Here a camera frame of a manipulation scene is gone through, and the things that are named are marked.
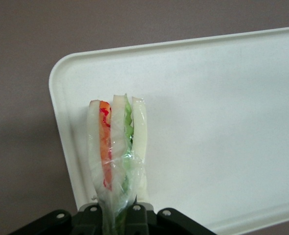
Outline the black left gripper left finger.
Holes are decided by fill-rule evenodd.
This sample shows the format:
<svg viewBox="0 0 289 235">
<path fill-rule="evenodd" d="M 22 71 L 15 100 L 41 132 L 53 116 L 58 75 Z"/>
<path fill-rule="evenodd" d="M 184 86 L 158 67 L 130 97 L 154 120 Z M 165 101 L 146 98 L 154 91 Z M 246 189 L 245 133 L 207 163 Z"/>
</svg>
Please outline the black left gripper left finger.
<svg viewBox="0 0 289 235">
<path fill-rule="evenodd" d="M 72 217 L 73 235 L 101 235 L 103 213 L 98 203 L 83 205 Z"/>
</svg>

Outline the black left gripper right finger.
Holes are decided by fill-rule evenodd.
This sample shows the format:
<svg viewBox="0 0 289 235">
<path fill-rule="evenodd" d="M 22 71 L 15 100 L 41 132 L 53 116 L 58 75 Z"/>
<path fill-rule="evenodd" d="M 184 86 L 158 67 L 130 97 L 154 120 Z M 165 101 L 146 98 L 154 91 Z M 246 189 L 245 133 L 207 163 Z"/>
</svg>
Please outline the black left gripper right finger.
<svg viewBox="0 0 289 235">
<path fill-rule="evenodd" d="M 132 204 L 125 219 L 126 235 L 153 235 L 157 225 L 154 207 L 145 202 Z"/>
</svg>

